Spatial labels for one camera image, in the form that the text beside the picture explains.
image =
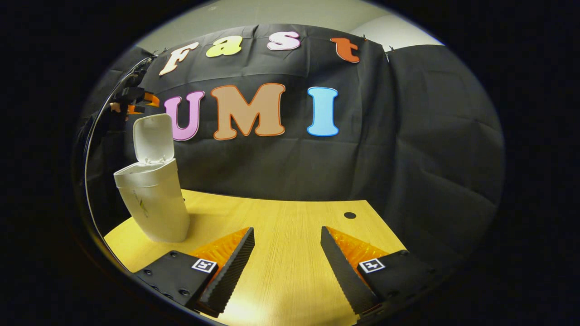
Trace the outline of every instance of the open lid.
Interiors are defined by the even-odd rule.
[[[137,160],[158,164],[173,158],[173,126],[169,114],[139,118],[133,124],[133,144]]]

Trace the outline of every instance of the yellow letter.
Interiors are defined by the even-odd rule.
[[[255,132],[258,136],[277,136],[284,133],[280,124],[280,97],[286,91],[282,84],[268,83],[260,86],[254,98],[248,104],[240,90],[234,85],[227,85],[212,90],[217,100],[217,131],[213,138],[217,140],[232,139],[237,132],[231,128],[231,118],[238,129],[248,136],[256,118],[259,117]]]
[[[185,59],[189,53],[189,50],[197,48],[198,45],[199,42],[195,42],[171,52],[171,56],[169,57],[169,60],[167,60],[165,68],[159,72],[159,76],[165,75],[166,73],[175,70],[175,68],[177,68],[177,61],[183,61],[183,59]]]
[[[242,42],[241,36],[228,36],[218,39],[213,43],[213,46],[209,48],[205,55],[208,57],[217,57],[221,55],[231,56],[238,53],[242,48],[240,43]]]

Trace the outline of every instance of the white trash can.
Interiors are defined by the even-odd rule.
[[[153,241],[185,240],[190,217],[173,157],[171,116],[156,114],[135,121],[133,144],[139,162],[114,174],[129,213]]]

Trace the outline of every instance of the table surface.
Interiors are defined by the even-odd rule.
[[[187,239],[154,242],[133,218],[105,237],[115,256],[136,272],[170,250],[189,253],[244,227],[256,245],[218,318],[228,325],[353,325],[352,311],[322,247],[329,226],[386,252],[405,249],[368,202],[274,201],[182,190],[191,216]],[[348,219],[345,212],[356,214]]]

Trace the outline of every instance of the ceiling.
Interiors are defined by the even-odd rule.
[[[390,14],[362,0],[209,1],[166,23],[137,44],[150,52],[160,52],[211,32],[254,24],[291,23],[350,32]]]

